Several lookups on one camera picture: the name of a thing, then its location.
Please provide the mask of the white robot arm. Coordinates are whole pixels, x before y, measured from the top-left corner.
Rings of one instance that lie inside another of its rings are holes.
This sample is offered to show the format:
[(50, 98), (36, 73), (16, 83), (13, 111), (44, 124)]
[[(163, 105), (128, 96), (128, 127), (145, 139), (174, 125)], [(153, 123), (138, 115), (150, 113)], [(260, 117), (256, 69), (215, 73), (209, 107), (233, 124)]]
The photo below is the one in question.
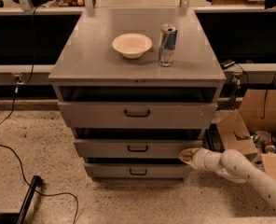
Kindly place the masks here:
[(257, 169), (238, 150), (215, 152), (203, 147), (183, 149), (179, 159), (194, 169), (214, 172), (235, 182), (247, 182), (276, 210), (276, 179)]

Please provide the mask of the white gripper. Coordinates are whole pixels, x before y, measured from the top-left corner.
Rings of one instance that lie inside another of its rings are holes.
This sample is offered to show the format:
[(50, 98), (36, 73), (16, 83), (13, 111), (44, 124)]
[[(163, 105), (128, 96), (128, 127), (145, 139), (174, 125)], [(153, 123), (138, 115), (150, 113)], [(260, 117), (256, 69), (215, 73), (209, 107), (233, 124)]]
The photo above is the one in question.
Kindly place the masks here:
[(196, 147), (185, 148), (179, 153), (180, 161), (185, 164), (201, 171), (211, 171), (217, 174), (223, 174), (225, 170), (221, 156), (221, 153), (206, 148), (197, 149)]

